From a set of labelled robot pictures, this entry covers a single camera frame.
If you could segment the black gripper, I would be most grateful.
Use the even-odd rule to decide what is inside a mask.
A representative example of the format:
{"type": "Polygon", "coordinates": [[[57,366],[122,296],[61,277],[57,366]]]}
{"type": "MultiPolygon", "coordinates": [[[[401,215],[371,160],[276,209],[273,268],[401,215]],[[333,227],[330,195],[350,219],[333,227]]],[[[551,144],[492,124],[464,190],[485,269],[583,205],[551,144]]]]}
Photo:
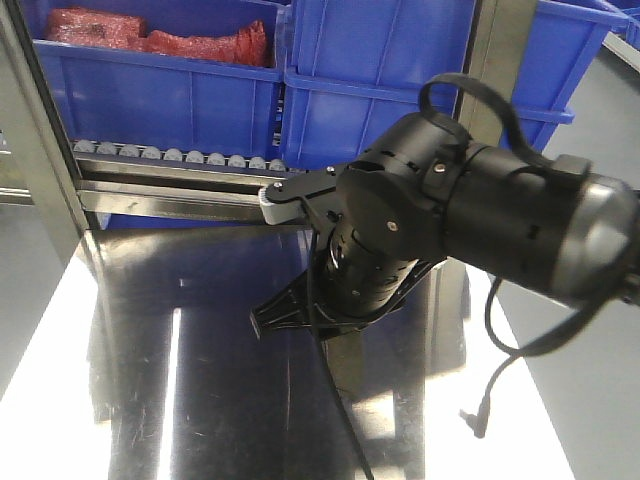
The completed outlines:
{"type": "Polygon", "coordinates": [[[303,272],[250,312],[257,336],[309,329],[322,340],[361,331],[399,309],[404,297],[433,268],[424,260],[404,261],[371,251],[349,224],[338,224],[314,261],[312,278],[303,272]]]}

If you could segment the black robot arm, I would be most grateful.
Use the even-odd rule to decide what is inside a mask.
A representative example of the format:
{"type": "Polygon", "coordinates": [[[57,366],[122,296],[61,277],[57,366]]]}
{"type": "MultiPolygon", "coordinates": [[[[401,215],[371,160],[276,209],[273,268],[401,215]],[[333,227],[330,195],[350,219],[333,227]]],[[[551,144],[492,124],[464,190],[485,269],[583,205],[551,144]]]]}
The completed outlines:
{"type": "Polygon", "coordinates": [[[531,165],[419,114],[353,162],[277,181],[259,200],[267,223],[303,219],[317,235],[306,271],[252,310],[261,334],[360,331],[450,258],[573,307],[639,298],[639,201],[628,185],[577,157],[531,165]]]}

